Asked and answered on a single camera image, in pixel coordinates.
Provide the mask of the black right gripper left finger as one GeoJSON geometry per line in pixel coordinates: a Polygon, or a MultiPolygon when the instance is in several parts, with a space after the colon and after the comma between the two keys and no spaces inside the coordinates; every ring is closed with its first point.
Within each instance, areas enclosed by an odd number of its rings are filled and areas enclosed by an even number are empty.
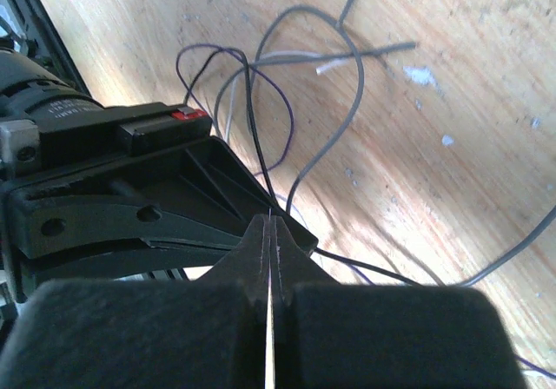
{"type": "Polygon", "coordinates": [[[227,261],[183,280],[52,280],[25,304],[1,355],[4,388],[261,388],[271,220],[227,261]]]}

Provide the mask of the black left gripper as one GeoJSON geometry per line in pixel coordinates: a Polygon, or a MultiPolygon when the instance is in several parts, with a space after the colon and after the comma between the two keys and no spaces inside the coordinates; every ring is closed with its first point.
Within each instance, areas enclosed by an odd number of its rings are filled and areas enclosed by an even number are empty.
{"type": "Polygon", "coordinates": [[[207,137],[211,126],[200,109],[161,102],[54,101],[3,119],[2,243],[22,284],[211,265],[258,214],[282,217],[313,250],[316,237],[207,137]]]}

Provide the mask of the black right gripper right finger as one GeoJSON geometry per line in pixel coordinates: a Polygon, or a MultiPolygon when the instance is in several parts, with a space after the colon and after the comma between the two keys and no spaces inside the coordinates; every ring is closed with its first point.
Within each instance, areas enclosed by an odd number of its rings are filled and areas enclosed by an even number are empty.
{"type": "Polygon", "coordinates": [[[280,388],[522,388],[497,310],[467,287],[342,285],[269,221],[280,388]]]}

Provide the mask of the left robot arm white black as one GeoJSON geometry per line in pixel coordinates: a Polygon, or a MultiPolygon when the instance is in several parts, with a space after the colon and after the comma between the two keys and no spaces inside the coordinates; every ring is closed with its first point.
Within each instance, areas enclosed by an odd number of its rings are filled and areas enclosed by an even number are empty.
{"type": "Polygon", "coordinates": [[[317,239],[274,202],[203,111],[105,108],[1,52],[1,252],[17,300],[60,279],[183,278],[216,266],[324,280],[317,239]]]}

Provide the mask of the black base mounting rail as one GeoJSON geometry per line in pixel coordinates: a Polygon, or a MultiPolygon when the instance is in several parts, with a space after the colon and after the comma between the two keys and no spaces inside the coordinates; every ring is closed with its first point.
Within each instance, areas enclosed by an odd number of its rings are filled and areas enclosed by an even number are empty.
{"type": "Polygon", "coordinates": [[[90,94],[41,0],[1,0],[1,45],[90,94]]]}

